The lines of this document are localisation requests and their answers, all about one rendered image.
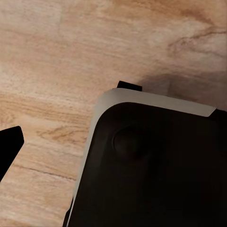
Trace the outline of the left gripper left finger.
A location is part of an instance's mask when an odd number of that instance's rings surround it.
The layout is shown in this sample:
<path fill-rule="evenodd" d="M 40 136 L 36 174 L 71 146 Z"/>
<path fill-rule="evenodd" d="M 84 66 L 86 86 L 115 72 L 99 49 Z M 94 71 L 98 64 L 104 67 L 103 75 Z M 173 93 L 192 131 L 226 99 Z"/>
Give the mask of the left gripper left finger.
<path fill-rule="evenodd" d="M 0 182 L 24 144 L 20 126 L 0 131 Z"/>

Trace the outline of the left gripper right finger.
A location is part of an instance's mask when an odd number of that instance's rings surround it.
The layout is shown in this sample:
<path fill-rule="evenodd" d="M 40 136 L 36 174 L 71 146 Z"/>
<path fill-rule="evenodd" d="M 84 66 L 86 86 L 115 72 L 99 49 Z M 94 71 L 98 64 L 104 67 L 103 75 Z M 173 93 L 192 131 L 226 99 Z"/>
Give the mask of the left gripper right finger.
<path fill-rule="evenodd" d="M 212 142 L 227 163 L 227 128 L 216 126 Z"/>

